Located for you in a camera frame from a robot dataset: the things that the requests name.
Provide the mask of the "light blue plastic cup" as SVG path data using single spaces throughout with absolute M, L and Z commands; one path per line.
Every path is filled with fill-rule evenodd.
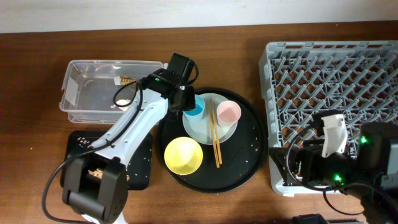
M 195 108 L 190 111 L 184 111 L 183 115 L 189 122 L 197 123 L 203 118 L 205 106 L 204 99 L 199 95 L 195 95 Z

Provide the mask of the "gold snack wrapper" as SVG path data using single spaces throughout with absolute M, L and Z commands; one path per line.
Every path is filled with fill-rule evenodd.
M 127 76 L 116 76 L 113 78 L 114 84 L 119 86 L 119 85 L 127 85 L 130 83 L 134 83 L 135 79 L 127 77 Z

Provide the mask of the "yellow bowl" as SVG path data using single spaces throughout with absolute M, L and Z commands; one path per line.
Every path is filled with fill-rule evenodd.
M 188 137 L 175 138 L 164 151 L 166 167 L 177 175 L 190 175 L 199 169 L 203 150 L 196 140 Z

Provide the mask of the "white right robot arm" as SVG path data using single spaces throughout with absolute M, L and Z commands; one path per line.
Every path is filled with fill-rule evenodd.
M 305 140 L 302 148 L 290 143 L 269 150 L 284 182 L 353 196 L 369 223 L 397 223 L 397 125 L 363 124 L 355 159 L 345 154 L 348 133 L 342 124 L 321 121 L 310 128 L 324 138 Z

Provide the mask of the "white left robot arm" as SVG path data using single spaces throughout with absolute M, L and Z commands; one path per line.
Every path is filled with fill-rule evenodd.
M 196 63 L 174 53 L 167 68 L 134 81 L 136 92 L 127 111 L 85 152 L 69 156 L 63 171 L 63 203 L 83 223 L 124 223 L 128 198 L 127 167 L 149 131 L 169 112 L 192 110 L 195 94 L 191 73 Z

